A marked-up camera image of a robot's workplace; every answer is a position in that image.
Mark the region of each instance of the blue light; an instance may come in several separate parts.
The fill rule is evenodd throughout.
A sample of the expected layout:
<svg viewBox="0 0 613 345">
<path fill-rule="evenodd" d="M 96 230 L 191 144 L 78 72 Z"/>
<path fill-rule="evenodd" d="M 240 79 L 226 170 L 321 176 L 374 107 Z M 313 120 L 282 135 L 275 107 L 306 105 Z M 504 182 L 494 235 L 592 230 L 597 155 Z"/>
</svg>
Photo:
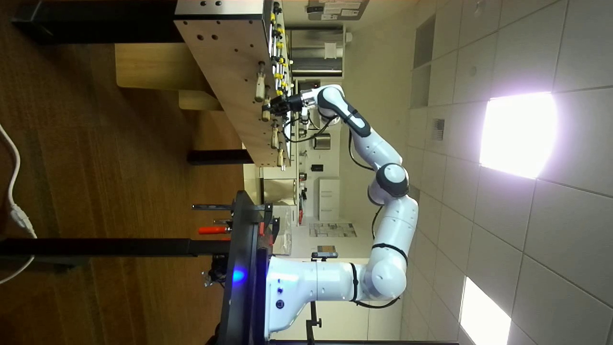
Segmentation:
<svg viewBox="0 0 613 345">
<path fill-rule="evenodd" d="M 241 282 L 245 280 L 245 272 L 240 268 L 235 268 L 232 272 L 232 282 Z"/>
</svg>

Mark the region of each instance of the peg board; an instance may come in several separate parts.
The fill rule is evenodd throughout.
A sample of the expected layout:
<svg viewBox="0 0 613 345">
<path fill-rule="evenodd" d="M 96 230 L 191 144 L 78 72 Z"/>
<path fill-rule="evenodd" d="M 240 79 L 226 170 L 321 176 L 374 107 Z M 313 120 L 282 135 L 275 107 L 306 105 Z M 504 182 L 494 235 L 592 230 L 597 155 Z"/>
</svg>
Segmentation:
<svg viewBox="0 0 613 345">
<path fill-rule="evenodd" d="M 278 152 L 270 146 L 275 122 L 261 120 L 262 103 L 254 100 L 260 61 L 266 63 L 270 97 L 276 96 L 263 22 L 176 20 L 175 25 L 256 166 L 276 166 Z M 279 141 L 285 148 L 282 134 Z M 289 166 L 287 150 L 283 155 Z"/>
</svg>

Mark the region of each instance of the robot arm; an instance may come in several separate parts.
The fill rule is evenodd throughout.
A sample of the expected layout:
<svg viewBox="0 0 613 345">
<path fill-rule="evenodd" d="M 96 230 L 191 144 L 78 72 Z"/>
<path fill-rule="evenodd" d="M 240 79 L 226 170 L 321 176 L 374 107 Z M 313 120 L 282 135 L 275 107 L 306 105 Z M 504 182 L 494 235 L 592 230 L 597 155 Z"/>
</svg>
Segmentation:
<svg viewBox="0 0 613 345">
<path fill-rule="evenodd" d="M 270 102 L 271 113 L 317 107 L 327 121 L 340 117 L 349 126 L 356 152 L 375 170 L 368 199 L 384 206 L 366 265 L 342 262 L 295 262 L 270 259 L 267 275 L 265 337 L 288 328 L 311 301 L 391 300 L 406 287 L 407 253 L 417 224 L 417 202 L 408 195 L 402 158 L 345 101 L 339 85 L 327 85 Z"/>
</svg>

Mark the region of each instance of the white cable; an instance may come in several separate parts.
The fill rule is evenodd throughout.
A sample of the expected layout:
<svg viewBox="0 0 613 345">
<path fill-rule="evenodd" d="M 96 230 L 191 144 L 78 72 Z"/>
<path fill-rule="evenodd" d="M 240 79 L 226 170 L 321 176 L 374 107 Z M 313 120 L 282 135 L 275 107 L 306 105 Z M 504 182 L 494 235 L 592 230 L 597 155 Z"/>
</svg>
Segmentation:
<svg viewBox="0 0 613 345">
<path fill-rule="evenodd" d="M 7 195 L 7 198 L 9 200 L 9 206 L 10 206 L 10 216 L 11 218 L 13 218 L 15 223 L 19 225 L 20 228 L 26 230 L 26 232 L 32 238 L 36 238 L 34 227 L 32 226 L 32 222 L 30 222 L 28 215 L 19 206 L 17 206 L 17 204 L 15 204 L 15 200 L 13 199 L 13 188 L 15 187 L 15 181 L 17 180 L 17 175 L 19 175 L 19 169 L 21 168 L 21 156 L 19 155 L 19 150 L 17 150 L 17 146 L 15 146 L 15 143 L 13 142 L 13 140 L 11 140 L 10 136 L 4 130 L 4 127 L 2 127 L 2 123 L 0 123 L 0 133 L 2 133 L 2 136 L 4 136 L 4 138 L 6 139 L 6 142 L 9 144 L 9 147 L 13 150 L 13 154 L 15 155 L 15 170 L 13 171 L 13 176 L 10 178 L 9 191 Z M 23 264 L 23 266 L 21 266 L 20 269 L 18 269 L 16 272 L 11 274 L 10 276 L 1 280 L 0 285 L 6 283 L 7 281 L 13 279 L 17 275 L 19 275 L 21 272 L 23 272 L 32 263 L 33 260 L 34 260 L 34 256 L 32 255 L 30 256 L 28 261 L 26 261 L 26 263 Z"/>
</svg>

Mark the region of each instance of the wooden floor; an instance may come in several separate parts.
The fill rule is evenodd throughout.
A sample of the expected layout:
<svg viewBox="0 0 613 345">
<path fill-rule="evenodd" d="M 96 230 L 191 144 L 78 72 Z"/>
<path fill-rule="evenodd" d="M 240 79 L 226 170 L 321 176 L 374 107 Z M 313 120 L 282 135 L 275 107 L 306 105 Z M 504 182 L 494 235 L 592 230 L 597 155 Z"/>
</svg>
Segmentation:
<svg viewBox="0 0 613 345">
<path fill-rule="evenodd" d="M 174 92 L 119 89 L 112 45 L 39 47 L 0 1 L 0 122 L 21 150 L 15 199 L 39 237 L 192 237 L 229 203 L 241 166 L 191 167 L 186 151 L 236 149 L 226 119 L 178 109 Z M 0 145 L 0 192 L 13 161 Z M 0 213 L 2 236 L 21 236 Z M 100 258 L 67 273 L 33 265 L 0 285 L 0 344 L 203 344 L 222 290 L 202 258 Z M 3 264 L 0 276 L 11 272 Z"/>
</svg>

